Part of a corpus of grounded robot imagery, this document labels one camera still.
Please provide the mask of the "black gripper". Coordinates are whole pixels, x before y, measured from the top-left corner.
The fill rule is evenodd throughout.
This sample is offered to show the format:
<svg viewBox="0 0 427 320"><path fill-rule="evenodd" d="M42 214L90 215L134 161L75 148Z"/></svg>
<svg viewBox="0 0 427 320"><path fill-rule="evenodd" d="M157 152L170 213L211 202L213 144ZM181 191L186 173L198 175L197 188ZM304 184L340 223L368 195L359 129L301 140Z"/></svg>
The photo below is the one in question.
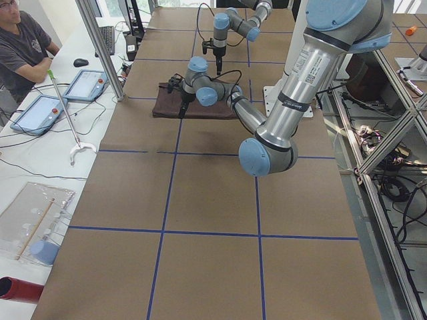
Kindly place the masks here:
<svg viewBox="0 0 427 320"><path fill-rule="evenodd" d="M184 89L181 90L181 106L179 108L178 118L183 119L188 109L188 104L195 101L195 94L188 93Z"/></svg>
<svg viewBox="0 0 427 320"><path fill-rule="evenodd" d="M226 54L226 46L213 46L213 54L216 57L216 74L220 75L222 73L222 57Z"/></svg>

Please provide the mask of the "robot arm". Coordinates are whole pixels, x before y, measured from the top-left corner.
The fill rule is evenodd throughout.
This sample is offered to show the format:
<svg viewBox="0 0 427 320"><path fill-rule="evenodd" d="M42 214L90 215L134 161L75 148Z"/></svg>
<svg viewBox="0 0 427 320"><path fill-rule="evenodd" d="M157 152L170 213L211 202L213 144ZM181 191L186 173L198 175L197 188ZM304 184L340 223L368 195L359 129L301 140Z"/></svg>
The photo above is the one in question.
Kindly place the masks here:
<svg viewBox="0 0 427 320"><path fill-rule="evenodd" d="M391 39L391 1L308 1L300 7L306 20L304 45L276 95L269 115L259 112L236 84L214 81L207 61L192 57L180 83L181 106L191 101L204 107L225 101L251 137L239 148L243 169L255 177L290 169L298 150L292 137L304 113L325 83L339 56L387 46Z"/></svg>
<svg viewBox="0 0 427 320"><path fill-rule="evenodd" d="M216 13L213 18L213 38L207 44L212 48L216 58L217 75L222 72L222 60L226 54L229 30L254 42L261 32L260 25L270 16L273 9L272 1L240 1L240 3L254 10L254 14L249 19L241 17L234 7Z"/></svg>

